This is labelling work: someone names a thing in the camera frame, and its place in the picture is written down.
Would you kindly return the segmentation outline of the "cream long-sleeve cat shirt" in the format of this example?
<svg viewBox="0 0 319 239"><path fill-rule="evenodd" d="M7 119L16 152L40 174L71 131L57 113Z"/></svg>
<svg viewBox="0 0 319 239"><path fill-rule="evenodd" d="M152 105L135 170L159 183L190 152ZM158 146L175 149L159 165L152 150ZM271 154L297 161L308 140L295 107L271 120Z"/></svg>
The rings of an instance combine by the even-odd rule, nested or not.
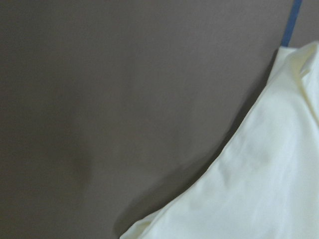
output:
<svg viewBox="0 0 319 239"><path fill-rule="evenodd" d="M207 171L124 239L319 236L319 43L281 47L264 90Z"/></svg>

